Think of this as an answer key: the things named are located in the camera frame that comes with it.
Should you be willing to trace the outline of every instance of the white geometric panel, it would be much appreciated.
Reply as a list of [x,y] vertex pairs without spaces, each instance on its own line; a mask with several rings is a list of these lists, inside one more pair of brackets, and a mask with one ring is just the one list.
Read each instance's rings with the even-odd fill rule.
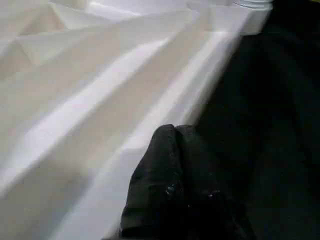
[[251,12],[185,0],[0,9],[0,239],[111,235],[153,131],[195,122]]

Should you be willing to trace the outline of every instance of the black rubber glove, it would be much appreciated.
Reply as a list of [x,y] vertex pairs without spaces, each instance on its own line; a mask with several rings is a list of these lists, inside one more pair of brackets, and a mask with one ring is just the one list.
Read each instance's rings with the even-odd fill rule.
[[244,206],[219,190],[213,161],[193,127],[158,128],[131,178],[119,236],[256,239]]

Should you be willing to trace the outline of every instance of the black fabric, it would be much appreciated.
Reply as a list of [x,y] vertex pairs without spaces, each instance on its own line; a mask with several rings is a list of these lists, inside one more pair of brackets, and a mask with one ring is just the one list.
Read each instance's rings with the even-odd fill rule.
[[320,4],[277,1],[196,126],[259,240],[320,239]]
[[120,236],[255,240],[245,207],[220,191],[214,162],[193,127],[161,126],[132,175]]

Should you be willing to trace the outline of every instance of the dark background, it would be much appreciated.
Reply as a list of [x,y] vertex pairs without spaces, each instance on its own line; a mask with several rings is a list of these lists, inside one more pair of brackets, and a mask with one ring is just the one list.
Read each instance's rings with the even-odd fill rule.
[[259,240],[320,239],[320,3],[274,3],[196,126]]

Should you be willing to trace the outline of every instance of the black glove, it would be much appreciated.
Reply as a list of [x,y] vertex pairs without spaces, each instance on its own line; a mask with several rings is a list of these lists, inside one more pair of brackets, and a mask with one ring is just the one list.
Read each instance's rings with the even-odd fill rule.
[[119,236],[255,240],[245,207],[219,190],[213,161],[191,126],[158,128],[131,178]]

